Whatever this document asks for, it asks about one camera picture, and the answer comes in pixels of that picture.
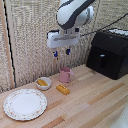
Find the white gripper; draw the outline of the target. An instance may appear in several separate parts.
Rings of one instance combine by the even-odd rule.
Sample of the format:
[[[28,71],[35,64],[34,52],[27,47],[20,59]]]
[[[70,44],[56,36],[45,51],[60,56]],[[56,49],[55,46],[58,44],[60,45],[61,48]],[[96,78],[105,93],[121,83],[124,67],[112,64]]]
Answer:
[[[54,48],[54,57],[58,57],[57,47],[75,45],[79,42],[79,34],[61,35],[59,31],[49,32],[47,34],[47,46]],[[66,55],[70,55],[71,48],[66,49]]]

